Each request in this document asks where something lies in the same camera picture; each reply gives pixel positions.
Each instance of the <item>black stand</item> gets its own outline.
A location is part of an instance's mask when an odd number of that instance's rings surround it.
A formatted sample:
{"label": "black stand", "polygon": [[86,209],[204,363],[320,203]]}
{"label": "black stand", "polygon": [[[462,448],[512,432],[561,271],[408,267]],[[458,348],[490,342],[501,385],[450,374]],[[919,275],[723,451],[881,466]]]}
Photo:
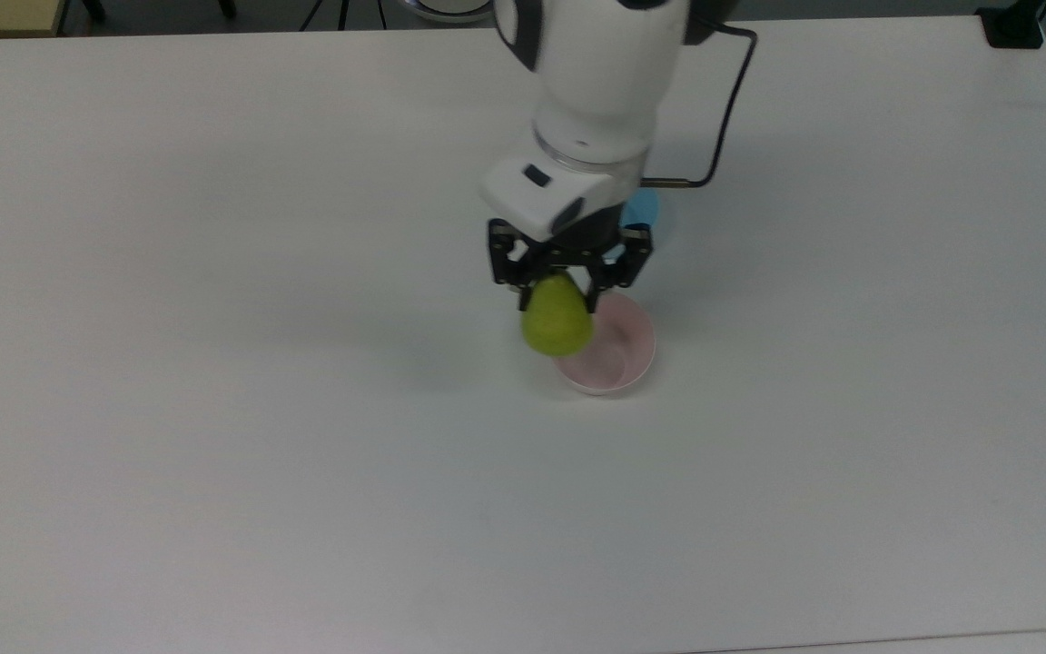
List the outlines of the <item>black stand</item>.
{"label": "black stand", "polygon": [[983,33],[992,48],[1038,50],[1043,45],[1037,14],[1043,0],[1018,0],[1006,9],[982,7],[975,16],[982,18]]}

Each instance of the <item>white table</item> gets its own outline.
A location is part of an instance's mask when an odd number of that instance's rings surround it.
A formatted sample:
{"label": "white table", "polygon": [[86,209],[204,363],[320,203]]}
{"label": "white table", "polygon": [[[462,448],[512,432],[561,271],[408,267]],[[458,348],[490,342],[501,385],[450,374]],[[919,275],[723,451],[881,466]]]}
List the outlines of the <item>white table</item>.
{"label": "white table", "polygon": [[[0,42],[0,651],[1046,629],[1046,49],[755,26],[618,401],[491,283],[536,93],[494,33]],[[685,54],[651,173],[743,46]]]}

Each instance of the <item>bowl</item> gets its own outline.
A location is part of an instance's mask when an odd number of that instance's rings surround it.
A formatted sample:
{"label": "bowl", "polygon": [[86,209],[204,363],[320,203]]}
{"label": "bowl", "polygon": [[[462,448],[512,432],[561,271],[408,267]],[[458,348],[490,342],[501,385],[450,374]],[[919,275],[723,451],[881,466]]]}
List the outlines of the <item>bowl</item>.
{"label": "bowl", "polygon": [[628,295],[607,293],[597,300],[592,321],[592,340],[581,352],[554,359],[555,368],[582,393],[617,393],[652,365],[657,352],[652,318]]}

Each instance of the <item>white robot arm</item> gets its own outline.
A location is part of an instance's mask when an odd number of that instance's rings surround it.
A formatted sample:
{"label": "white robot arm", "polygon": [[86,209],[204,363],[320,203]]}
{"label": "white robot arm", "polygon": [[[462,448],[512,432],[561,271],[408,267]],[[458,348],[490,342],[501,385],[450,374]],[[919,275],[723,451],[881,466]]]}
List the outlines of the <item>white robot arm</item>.
{"label": "white robot arm", "polygon": [[[581,265],[602,290],[630,286],[652,250],[647,228],[619,227],[623,203],[643,177],[657,107],[668,90],[692,0],[495,0],[503,42],[540,74],[532,125],[482,179],[498,212],[490,224],[499,285],[528,290],[552,269]],[[732,1],[709,0],[709,21]],[[507,252],[519,241],[522,257]],[[605,252],[626,245],[623,255]]]}

